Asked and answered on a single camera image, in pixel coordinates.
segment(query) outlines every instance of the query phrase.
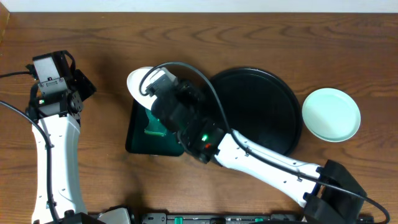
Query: black cable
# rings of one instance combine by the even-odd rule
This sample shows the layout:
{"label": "black cable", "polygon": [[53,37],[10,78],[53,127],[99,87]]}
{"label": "black cable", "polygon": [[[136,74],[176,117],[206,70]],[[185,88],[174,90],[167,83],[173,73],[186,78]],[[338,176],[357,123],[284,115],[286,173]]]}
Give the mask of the black cable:
{"label": "black cable", "polygon": [[20,111],[19,109],[13,107],[12,105],[4,102],[4,101],[0,101],[1,105],[4,105],[6,108],[9,108],[13,111],[15,111],[17,114],[23,116],[26,120],[28,120],[35,128],[37,128],[37,130],[39,131],[39,133],[43,136],[44,142],[45,142],[45,149],[47,151],[47,200],[48,200],[48,205],[50,208],[50,213],[51,213],[51,217],[53,218],[53,222],[58,224],[58,216],[55,213],[55,206],[54,206],[54,201],[53,201],[53,197],[52,197],[52,176],[51,176],[51,144],[50,144],[50,140],[47,137],[47,135],[44,133],[43,129],[37,125],[34,121],[32,121],[24,112]]}
{"label": "black cable", "polygon": [[210,83],[209,79],[208,79],[201,71],[199,71],[197,68],[193,67],[192,65],[189,65],[189,64],[184,63],[184,62],[165,62],[165,63],[162,63],[162,64],[160,64],[160,65],[157,65],[157,66],[151,68],[151,69],[144,75],[144,78],[141,80],[140,85],[139,85],[139,91],[140,91],[140,93],[141,93],[143,96],[148,95],[148,93],[143,93],[143,92],[141,91],[142,84],[144,83],[145,79],[146,79],[153,71],[157,70],[158,68],[163,68],[163,67],[165,67],[165,66],[167,66],[167,65],[179,65],[179,66],[183,66],[183,67],[185,67],[185,68],[189,68],[189,69],[191,69],[192,71],[194,71],[197,75],[199,75],[199,76],[203,79],[203,81],[205,81],[205,83],[206,83],[207,86],[210,88],[211,93],[213,94],[213,96],[214,96],[214,98],[215,98],[215,100],[216,100],[216,102],[217,102],[218,108],[220,109],[221,117],[222,117],[222,119],[223,119],[223,121],[224,121],[224,125],[225,125],[225,127],[226,127],[227,133],[231,134],[231,136],[232,136],[232,138],[234,139],[234,141],[236,142],[236,144],[237,144],[240,148],[242,148],[247,154],[249,154],[250,156],[252,156],[252,157],[254,157],[254,158],[260,160],[261,162],[263,162],[263,163],[265,163],[265,164],[267,164],[267,165],[270,165],[270,166],[272,166],[272,167],[274,167],[274,168],[276,168],[276,169],[280,169],[280,170],[282,170],[282,171],[284,171],[284,172],[286,172],[286,173],[288,173],[288,174],[295,175],[295,176],[297,176],[299,179],[309,180],[309,181],[315,182],[315,183],[317,183],[317,184],[324,185],[325,187],[329,187],[329,188],[338,190],[338,191],[340,191],[340,192],[349,194],[349,195],[351,195],[351,196],[360,198],[361,200],[364,200],[365,202],[368,202],[368,203],[370,203],[371,205],[374,205],[376,208],[378,208],[378,209],[386,216],[386,219],[385,219],[383,222],[379,222],[379,223],[375,223],[375,224],[387,224],[387,223],[390,222],[390,215],[389,215],[388,211],[387,211],[382,205],[380,205],[379,203],[375,202],[374,200],[372,200],[372,199],[370,199],[370,198],[368,198],[368,197],[362,196],[362,195],[360,195],[360,194],[351,192],[351,191],[349,191],[349,190],[342,189],[341,187],[337,187],[337,186],[335,186],[335,185],[332,185],[332,184],[326,183],[326,182],[324,182],[324,181],[318,180],[318,179],[316,179],[316,178],[314,178],[314,177],[310,177],[310,176],[308,176],[308,175],[306,175],[306,174],[303,174],[303,173],[301,173],[301,172],[297,172],[297,171],[294,171],[294,170],[290,170],[290,169],[288,169],[288,168],[286,168],[286,167],[283,167],[283,166],[281,166],[281,165],[279,165],[279,164],[276,164],[276,163],[274,163],[274,162],[268,161],[268,160],[262,158],[261,156],[257,155],[256,153],[253,153],[248,147],[244,146],[244,145],[239,141],[239,139],[236,137],[235,133],[233,132],[233,130],[232,130],[231,127],[229,126],[228,120],[227,120],[226,115],[225,115],[225,112],[224,112],[223,105],[221,104],[221,101],[220,101],[220,99],[218,98],[217,92],[216,92],[216,90],[214,89],[213,85]]}
{"label": "black cable", "polygon": [[31,73],[30,72],[12,72],[12,73],[8,73],[8,74],[0,75],[0,78],[10,77],[13,75],[31,75]]}

